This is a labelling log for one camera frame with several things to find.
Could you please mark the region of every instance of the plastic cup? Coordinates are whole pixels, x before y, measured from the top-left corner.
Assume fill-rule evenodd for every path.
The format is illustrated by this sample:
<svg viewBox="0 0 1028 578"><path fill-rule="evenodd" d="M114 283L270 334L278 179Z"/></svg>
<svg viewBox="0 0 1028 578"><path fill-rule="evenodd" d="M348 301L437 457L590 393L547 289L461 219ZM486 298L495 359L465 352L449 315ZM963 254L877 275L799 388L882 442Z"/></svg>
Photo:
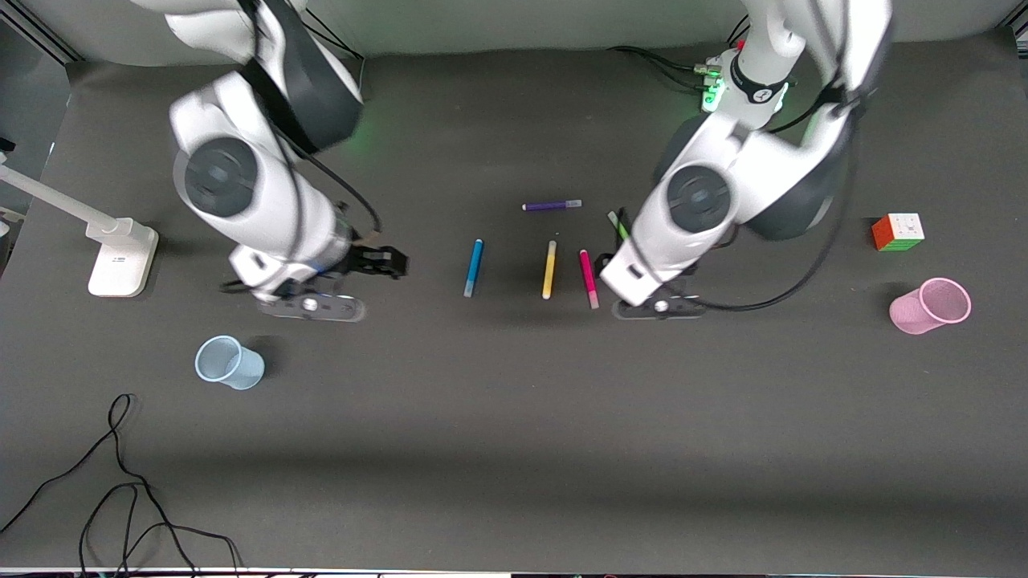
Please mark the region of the plastic cup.
<svg viewBox="0 0 1028 578"><path fill-rule="evenodd" d="M970 296L957 282L937 277L889 305L892 323L911 335L953 325L970 315Z"/></svg>
<svg viewBox="0 0 1028 578"><path fill-rule="evenodd" d="M200 346L194 366L205 382L220 382L233 390L248 390L264 376L264 358L229 335L211 337Z"/></svg>

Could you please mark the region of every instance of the black tabletop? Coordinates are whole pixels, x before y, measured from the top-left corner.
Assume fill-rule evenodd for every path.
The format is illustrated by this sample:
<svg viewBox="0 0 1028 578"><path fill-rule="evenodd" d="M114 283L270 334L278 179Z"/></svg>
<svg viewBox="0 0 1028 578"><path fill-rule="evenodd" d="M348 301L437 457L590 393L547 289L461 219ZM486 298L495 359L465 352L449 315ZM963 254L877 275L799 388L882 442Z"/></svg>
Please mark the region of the black tabletop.
<svg viewBox="0 0 1028 578"><path fill-rule="evenodd" d="M613 248L607 212L639 206L664 144L696 114L697 98L646 62L608 51L368 61L358 134L322 159L375 204L380 241L411 267L402 281L347 281L369 306L359 324L273 319L218 292L233 278L232 243L174 191L168 107L226 70L72 69L43 180L161 240L143 295L96 298L96 244L73 218L33 206L0 281L0 517L74 463L130 392L130 466L174 521L231 536L250 566L1028 570L1028 105L1008 31L896 46L823 269L775 308L675 322L617 321L602 286L602 309L590 311L578 265L580 249ZM799 78L772 124L812 101L809 63ZM584 206L520 210L564 198ZM919 213L926 240L876 252L870 226L889 212ZM782 243L743 232L704 257L691 290L773 296L828 229ZM550 240L557 276L544 301ZM963 284L974 313L900 332L888 303L931 277ZM198 346L223 333L268 362L250 391L193 372ZM111 451L0 536L3 566L77 565L82 523L122 479ZM101 563L117 564L127 505L116 498L97 520ZM139 516L137 532L152 520ZM223 544L185 545L198 564L229 565ZM167 536L145 549L138 564L182 566Z"/></svg>

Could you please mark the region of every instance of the marker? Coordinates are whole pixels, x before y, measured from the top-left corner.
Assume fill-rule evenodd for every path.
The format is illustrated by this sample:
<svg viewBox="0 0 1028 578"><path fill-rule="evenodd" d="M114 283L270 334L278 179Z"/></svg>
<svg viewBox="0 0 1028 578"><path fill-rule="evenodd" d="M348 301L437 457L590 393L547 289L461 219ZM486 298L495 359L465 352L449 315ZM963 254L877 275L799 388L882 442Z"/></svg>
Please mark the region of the marker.
<svg viewBox="0 0 1028 578"><path fill-rule="evenodd" d="M482 247L484 245L481 239L475 240L475 249L471 252L471 264L468 265L468 281L464 283L465 297L470 297L475 292L475 280L478 279L478 264L482 262Z"/></svg>
<svg viewBox="0 0 1028 578"><path fill-rule="evenodd" d="M592 275L592 261L589 252L579 251L579 261L582 263L582 279L585 280L585 292L589 294L589 309L599 309L599 295L596 294L596 279Z"/></svg>
<svg viewBox="0 0 1028 578"><path fill-rule="evenodd" d="M582 206L582 200L558 201L555 203L525 203L521 206L522 211L560 211L563 209L578 209Z"/></svg>
<svg viewBox="0 0 1028 578"><path fill-rule="evenodd" d="M553 292L553 268L557 264L557 242L551 241L546 251L546 277L543 278L543 298L549 299Z"/></svg>
<svg viewBox="0 0 1028 578"><path fill-rule="evenodd" d="M614 225L614 228L618 229L618 234L621 236L622 241L628 239L628 229L626 229L625 225L621 224L621 221L618 220L617 213L611 211L607 214L607 218L611 219L611 224Z"/></svg>

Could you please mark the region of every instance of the lamp base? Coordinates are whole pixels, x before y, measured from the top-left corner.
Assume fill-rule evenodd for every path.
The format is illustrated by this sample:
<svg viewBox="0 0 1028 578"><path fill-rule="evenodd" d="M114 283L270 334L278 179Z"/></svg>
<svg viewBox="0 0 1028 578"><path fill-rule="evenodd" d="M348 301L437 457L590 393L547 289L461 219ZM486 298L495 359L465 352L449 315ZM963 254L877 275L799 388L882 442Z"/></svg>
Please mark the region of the lamp base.
<svg viewBox="0 0 1028 578"><path fill-rule="evenodd" d="M148 230L139 243L100 246L89 277L89 293L98 297L135 297L143 291L158 239L157 231L143 228Z"/></svg>

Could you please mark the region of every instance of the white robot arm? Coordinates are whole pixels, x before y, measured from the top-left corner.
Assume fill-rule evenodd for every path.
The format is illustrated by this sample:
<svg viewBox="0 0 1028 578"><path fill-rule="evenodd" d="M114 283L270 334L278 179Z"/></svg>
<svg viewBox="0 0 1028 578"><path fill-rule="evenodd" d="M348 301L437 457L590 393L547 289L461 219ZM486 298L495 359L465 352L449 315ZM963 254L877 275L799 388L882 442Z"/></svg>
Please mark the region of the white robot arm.
<svg viewBox="0 0 1028 578"><path fill-rule="evenodd" d="M854 123L890 42L890 0L743 0L754 28L731 55L718 110L671 139L629 242L601 278L637 306L695 263L733 224L768 240L799 237L843 187ZM802 144L758 129L803 47L825 89Z"/></svg>
<svg viewBox="0 0 1028 578"><path fill-rule="evenodd" d="M238 285L272 303L302 296L297 288L326 272L402 276L406 259L395 250L384 253L395 262L355 266L342 211L293 167L299 154L327 171L311 155L348 138L363 106L351 74L304 29L297 10L306 0L133 2L166 13L190 46L243 64L171 108L176 188L240 244L229 257Z"/></svg>

